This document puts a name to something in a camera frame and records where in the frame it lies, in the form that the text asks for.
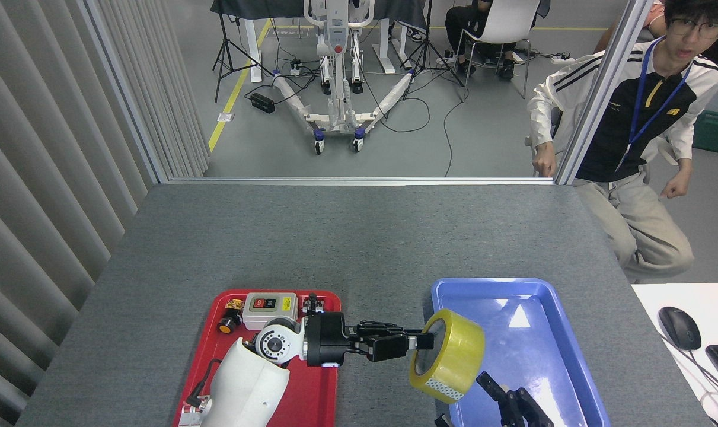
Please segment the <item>person's left hand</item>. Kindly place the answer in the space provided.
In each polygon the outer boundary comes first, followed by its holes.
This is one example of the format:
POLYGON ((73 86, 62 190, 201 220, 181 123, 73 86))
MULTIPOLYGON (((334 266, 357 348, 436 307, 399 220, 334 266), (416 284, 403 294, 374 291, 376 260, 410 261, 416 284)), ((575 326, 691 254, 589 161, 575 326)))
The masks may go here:
POLYGON ((660 198, 672 199, 687 194, 690 186, 691 176, 685 173, 678 173, 667 181, 664 189, 660 192, 660 198))

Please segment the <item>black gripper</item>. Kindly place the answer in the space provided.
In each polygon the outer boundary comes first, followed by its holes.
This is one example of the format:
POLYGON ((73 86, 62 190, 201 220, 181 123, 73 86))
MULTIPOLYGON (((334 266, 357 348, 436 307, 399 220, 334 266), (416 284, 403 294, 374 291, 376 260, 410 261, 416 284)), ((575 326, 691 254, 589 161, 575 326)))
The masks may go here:
MULTIPOLYGON (((348 326, 346 333, 343 313, 318 313, 305 316, 305 362, 308 367, 324 363, 342 365, 345 352, 356 352, 351 340, 359 341, 359 352, 371 362, 405 357, 408 351, 435 348, 433 333, 405 333, 396 324, 379 321, 361 321, 348 326)), ((445 414, 435 419, 435 427, 451 427, 445 414)))

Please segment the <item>person's right hand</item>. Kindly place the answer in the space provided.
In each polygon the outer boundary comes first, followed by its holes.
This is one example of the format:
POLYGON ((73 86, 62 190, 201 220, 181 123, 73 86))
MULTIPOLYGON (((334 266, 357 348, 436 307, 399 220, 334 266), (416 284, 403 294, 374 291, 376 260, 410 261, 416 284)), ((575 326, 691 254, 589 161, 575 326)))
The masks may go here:
POLYGON ((557 170, 556 150, 551 141, 535 147, 532 165, 539 177, 554 177, 557 170))

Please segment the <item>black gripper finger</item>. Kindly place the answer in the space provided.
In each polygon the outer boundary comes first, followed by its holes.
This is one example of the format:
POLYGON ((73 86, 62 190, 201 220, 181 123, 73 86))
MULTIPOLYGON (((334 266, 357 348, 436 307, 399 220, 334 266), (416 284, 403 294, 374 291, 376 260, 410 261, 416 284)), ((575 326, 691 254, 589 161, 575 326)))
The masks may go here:
POLYGON ((486 371, 476 377, 476 383, 499 406, 501 426, 553 426, 554 422, 540 408, 526 389, 503 389, 486 371))

